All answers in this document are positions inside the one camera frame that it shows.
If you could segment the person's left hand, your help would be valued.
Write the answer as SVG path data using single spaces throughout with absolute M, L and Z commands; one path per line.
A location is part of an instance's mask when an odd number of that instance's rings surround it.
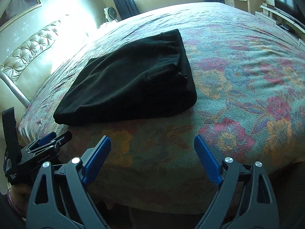
M 31 187 L 27 184 L 12 185 L 8 191 L 10 205 L 22 219 L 26 219 L 30 195 Z

